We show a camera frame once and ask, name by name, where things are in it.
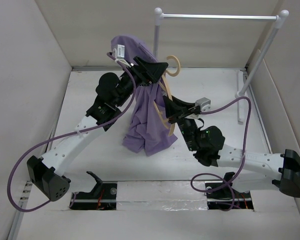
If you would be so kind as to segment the wooden clothes hanger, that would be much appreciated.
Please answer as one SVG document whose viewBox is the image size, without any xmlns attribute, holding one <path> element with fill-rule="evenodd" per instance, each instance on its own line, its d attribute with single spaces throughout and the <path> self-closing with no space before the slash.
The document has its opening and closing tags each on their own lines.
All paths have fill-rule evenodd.
<svg viewBox="0 0 300 240">
<path fill-rule="evenodd" d="M 179 75 L 180 70 L 181 70 L 181 64 L 179 59 L 175 56 L 175 55 L 169 55 L 166 57 L 167 60 L 174 60 L 176 63 L 176 71 L 175 72 L 170 72 L 169 70 L 166 70 L 164 72 L 164 74 L 161 76 L 163 83 L 159 82 L 159 86 L 162 88 L 163 92 L 167 94 L 168 98 L 170 100 L 172 100 L 172 94 L 171 94 L 171 90 L 170 90 L 170 86 L 169 83 L 166 79 L 166 74 L 168 74 L 171 77 L 176 77 Z M 163 112 L 161 110 L 159 110 L 156 102 L 153 102 L 153 106 L 159 116 L 159 119 L 161 120 L 161 123 L 163 124 L 163 126 L 169 130 L 168 136 L 171 137 L 174 134 L 174 130 L 175 130 L 175 124 L 174 123 L 170 123 L 170 126 L 168 126 L 168 119 L 164 119 L 163 118 Z"/>
</svg>

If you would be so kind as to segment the purple t shirt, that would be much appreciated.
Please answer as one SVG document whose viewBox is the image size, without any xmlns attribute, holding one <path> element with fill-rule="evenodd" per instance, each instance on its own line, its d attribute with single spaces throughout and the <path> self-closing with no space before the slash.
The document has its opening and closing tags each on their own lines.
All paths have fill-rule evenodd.
<svg viewBox="0 0 300 240">
<path fill-rule="evenodd" d="M 116 45 L 125 46 L 124 59 L 127 62 L 135 63 L 136 56 L 148 63 L 158 61 L 147 45 L 136 36 L 117 35 L 111 40 L 111 49 Z M 160 111 L 165 111 L 161 86 L 155 83 L 137 87 L 135 107 L 128 132 L 122 142 L 124 147 L 134 153 L 144 150 L 147 156 L 152 156 L 168 149 L 178 139 L 174 134 L 169 135 L 169 130 L 164 127 L 154 104 L 157 104 Z"/>
</svg>

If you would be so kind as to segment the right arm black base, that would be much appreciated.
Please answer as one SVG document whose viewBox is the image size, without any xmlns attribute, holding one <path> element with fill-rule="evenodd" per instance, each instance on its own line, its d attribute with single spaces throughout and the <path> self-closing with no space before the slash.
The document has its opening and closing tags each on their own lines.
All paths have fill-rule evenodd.
<svg viewBox="0 0 300 240">
<path fill-rule="evenodd" d="M 222 180 L 205 180 L 205 188 L 207 190 L 214 189 L 221 186 L 224 182 Z M 254 210 L 251 193 L 241 193 L 233 189 L 234 206 L 232 210 Z M 231 190 L 228 187 L 220 189 L 212 193 L 206 193 L 207 209 L 227 211 L 233 201 Z"/>
</svg>

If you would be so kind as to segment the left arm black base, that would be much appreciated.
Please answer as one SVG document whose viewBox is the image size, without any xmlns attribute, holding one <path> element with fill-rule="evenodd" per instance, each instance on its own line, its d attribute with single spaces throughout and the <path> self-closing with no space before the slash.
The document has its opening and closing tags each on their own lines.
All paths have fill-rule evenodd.
<svg viewBox="0 0 300 240">
<path fill-rule="evenodd" d="M 117 181 L 103 181 L 92 171 L 86 172 L 93 177 L 95 185 L 90 192 L 73 192 L 69 209 L 78 211 L 113 211 L 117 209 Z"/>
</svg>

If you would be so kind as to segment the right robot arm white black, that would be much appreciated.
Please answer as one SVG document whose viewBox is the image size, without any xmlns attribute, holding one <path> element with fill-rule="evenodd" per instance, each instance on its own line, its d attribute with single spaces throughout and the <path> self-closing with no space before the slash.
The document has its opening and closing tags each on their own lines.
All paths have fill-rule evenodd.
<svg viewBox="0 0 300 240">
<path fill-rule="evenodd" d="M 216 126 L 198 127 L 195 120 L 206 115 L 207 98 L 196 103 L 184 102 L 176 97 L 163 97 L 165 115 L 170 124 L 177 124 L 190 152 L 206 167 L 236 168 L 228 172 L 221 184 L 227 197 L 251 190 L 279 190 L 282 194 L 300 198 L 300 156 L 292 149 L 284 153 L 247 152 L 225 143 L 225 137 Z"/>
</svg>

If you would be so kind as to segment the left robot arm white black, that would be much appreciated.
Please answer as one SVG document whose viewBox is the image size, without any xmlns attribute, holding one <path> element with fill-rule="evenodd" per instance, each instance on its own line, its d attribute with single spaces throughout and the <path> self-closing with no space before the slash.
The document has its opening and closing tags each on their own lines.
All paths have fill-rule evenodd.
<svg viewBox="0 0 300 240">
<path fill-rule="evenodd" d="M 107 72 L 100 77 L 94 103 L 71 136 L 42 156 L 32 156 L 27 161 L 30 180 L 49 201 L 59 200 L 69 190 L 71 181 L 64 176 L 67 168 L 85 147 L 114 124 L 121 114 L 119 108 L 133 94 L 134 87 L 156 84 L 168 67 L 166 62 L 151 63 L 138 56 L 133 60 L 134 63 L 126 64 L 121 76 Z"/>
</svg>

